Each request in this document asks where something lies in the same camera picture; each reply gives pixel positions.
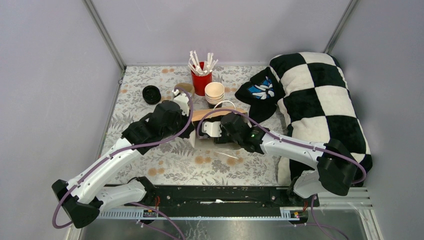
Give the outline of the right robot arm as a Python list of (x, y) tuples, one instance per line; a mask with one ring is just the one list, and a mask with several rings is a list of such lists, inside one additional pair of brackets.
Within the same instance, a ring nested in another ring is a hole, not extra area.
[(224, 136), (250, 153), (285, 157), (309, 167), (293, 178), (287, 201), (301, 205), (312, 195), (329, 192), (346, 196), (358, 166), (350, 152), (335, 139), (328, 143), (307, 142), (269, 131), (258, 125), (249, 126), (233, 112), (220, 120)]

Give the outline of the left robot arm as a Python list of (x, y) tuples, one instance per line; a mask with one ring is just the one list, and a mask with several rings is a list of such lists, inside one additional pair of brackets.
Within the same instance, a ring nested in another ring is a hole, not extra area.
[(54, 211), (52, 225), (62, 208), (71, 224), (81, 229), (92, 223), (100, 213), (109, 209), (140, 202), (144, 206), (155, 200), (154, 186), (146, 177), (139, 177), (119, 186), (106, 184), (121, 169), (150, 149), (177, 137), (188, 138), (194, 113), (193, 101), (187, 93), (175, 90), (172, 101), (165, 100), (154, 111), (131, 123), (116, 143), (88, 169), (76, 177), (52, 184), (59, 203)]

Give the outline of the brown paper takeout bag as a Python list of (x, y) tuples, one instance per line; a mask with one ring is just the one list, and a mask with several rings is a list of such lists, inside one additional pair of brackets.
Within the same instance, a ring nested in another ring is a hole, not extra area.
[(189, 143), (197, 150), (239, 150), (241, 147), (227, 136), (221, 125), (221, 118), (229, 114), (229, 110), (236, 110), (243, 114), (246, 114), (247, 111), (234, 104), (224, 107), (223, 111), (214, 112), (214, 110), (221, 110), (221, 108), (194, 111), (192, 116), (194, 131), (189, 135)]

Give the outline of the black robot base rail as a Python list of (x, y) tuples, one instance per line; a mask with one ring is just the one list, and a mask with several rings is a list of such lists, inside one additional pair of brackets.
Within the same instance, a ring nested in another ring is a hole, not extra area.
[(319, 201), (276, 186), (158, 185), (146, 193), (141, 204), (176, 218), (262, 218), (280, 217), (281, 208), (317, 207)]

